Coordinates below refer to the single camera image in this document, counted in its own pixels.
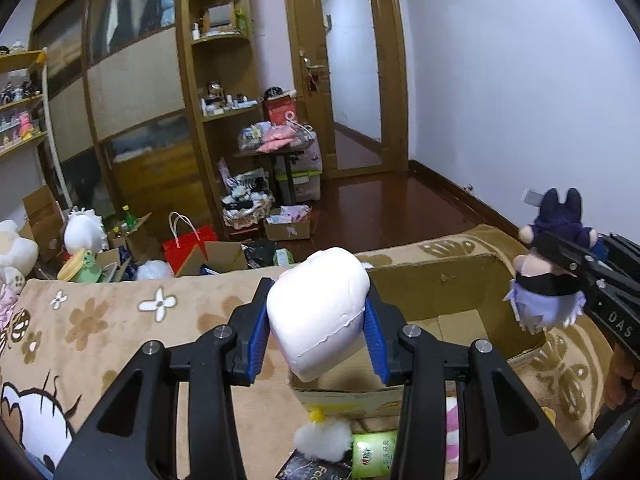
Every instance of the tissue packet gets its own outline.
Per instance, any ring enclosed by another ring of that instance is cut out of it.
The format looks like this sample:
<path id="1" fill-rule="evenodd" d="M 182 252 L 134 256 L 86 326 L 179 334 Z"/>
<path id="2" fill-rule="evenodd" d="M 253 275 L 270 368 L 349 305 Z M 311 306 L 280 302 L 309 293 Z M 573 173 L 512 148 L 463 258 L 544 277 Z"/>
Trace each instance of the tissue packet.
<path id="1" fill-rule="evenodd" d="M 309 460 L 296 449 L 276 478 L 278 480 L 346 480 L 350 475 L 351 468 L 345 463 L 334 464 L 325 460 Z"/>
<path id="2" fill-rule="evenodd" d="M 353 477 L 386 476 L 391 471 L 397 431 L 353 435 Z"/>

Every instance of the bottle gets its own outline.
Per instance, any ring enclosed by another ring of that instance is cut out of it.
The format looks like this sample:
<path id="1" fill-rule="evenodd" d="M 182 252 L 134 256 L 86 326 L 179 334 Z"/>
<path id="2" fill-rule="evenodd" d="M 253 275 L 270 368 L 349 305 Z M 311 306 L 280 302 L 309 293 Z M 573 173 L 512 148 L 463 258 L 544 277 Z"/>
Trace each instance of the bottle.
<path id="1" fill-rule="evenodd" d="M 129 226 L 129 230 L 133 229 L 136 226 L 136 217 L 131 214 L 128 205 L 123 206 L 122 210 L 124 211 L 124 221 L 127 223 L 127 226 Z"/>

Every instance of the floral patterned blanket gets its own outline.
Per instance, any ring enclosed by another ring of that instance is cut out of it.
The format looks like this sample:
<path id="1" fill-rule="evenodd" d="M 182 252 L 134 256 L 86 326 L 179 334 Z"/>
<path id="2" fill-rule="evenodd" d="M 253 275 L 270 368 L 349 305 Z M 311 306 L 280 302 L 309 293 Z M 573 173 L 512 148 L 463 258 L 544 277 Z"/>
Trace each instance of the floral patterned blanket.
<path id="1" fill-rule="evenodd" d="M 510 266 L 524 248 L 495 228 L 360 254 L 373 266 L 492 252 Z M 140 346 L 191 342 L 249 302 L 260 279 L 284 268 L 146 282 L 85 284 L 30 280 L 0 333 L 0 416 L 20 445 L 54 471 L 100 396 Z M 552 330 L 545 347 L 516 370 L 536 399 L 558 413 L 572 446 L 602 403 L 610 348 L 593 323 Z M 248 478 L 271 479 L 306 422 L 287 386 L 287 365 L 270 342 L 262 374 L 234 388 L 234 409 Z M 178 407 L 178 477 L 188 475 L 186 396 Z M 277 438 L 265 438 L 265 435 Z"/>

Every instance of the white bag handle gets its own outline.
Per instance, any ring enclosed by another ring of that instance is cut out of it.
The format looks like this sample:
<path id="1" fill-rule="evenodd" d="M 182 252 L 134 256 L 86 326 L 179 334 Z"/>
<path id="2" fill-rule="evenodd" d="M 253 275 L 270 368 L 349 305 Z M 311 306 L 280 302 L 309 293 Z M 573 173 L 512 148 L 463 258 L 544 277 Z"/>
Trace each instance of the white bag handle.
<path id="1" fill-rule="evenodd" d="M 185 215 L 181 215 L 177 211 L 171 211 L 169 213 L 169 229 L 171 229 L 171 234 L 174 235 L 175 244 L 178 247 L 178 249 L 180 249 L 180 242 L 178 241 L 178 233 L 176 232 L 176 227 L 178 225 L 178 220 L 182 220 L 187 225 L 189 225 L 189 227 L 191 227 L 191 229 L 195 233 L 196 238 L 198 239 L 198 241 L 200 241 L 200 235 L 198 234 L 198 231 L 196 230 L 196 228 L 191 223 L 191 220 L 189 220 Z"/>

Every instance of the black packet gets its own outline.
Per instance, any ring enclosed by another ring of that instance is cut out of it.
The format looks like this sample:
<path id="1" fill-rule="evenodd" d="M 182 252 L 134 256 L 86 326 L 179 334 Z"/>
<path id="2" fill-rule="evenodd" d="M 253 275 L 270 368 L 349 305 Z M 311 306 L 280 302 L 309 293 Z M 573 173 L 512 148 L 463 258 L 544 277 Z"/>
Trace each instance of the black packet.
<path id="1" fill-rule="evenodd" d="M 291 453 L 278 471 L 278 480 L 346 480 L 351 476 L 351 466 L 325 460 L 309 460 L 297 449 Z"/>

